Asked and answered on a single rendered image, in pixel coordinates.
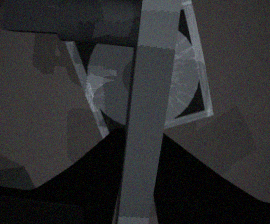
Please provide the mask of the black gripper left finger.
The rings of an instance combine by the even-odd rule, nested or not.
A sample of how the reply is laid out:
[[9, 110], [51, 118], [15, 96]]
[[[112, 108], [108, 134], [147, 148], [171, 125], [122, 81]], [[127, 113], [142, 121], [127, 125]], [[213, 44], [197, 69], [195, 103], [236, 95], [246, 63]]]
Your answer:
[[0, 224], [112, 224], [126, 129], [112, 129], [66, 171], [35, 189], [0, 186]]

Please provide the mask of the grey crank handle with red grip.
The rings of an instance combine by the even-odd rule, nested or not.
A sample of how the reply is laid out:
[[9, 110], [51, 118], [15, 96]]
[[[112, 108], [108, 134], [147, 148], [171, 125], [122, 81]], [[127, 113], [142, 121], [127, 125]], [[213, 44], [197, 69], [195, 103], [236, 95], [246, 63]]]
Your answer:
[[148, 224], [182, 0], [5, 0], [3, 31], [134, 48], [115, 224]]

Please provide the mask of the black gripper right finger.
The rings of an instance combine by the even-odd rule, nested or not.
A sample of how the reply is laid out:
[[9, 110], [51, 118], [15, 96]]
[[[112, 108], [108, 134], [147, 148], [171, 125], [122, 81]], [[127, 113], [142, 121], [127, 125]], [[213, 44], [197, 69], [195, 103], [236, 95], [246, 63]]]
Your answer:
[[166, 133], [152, 196], [159, 224], [270, 224], [270, 202], [229, 183]]

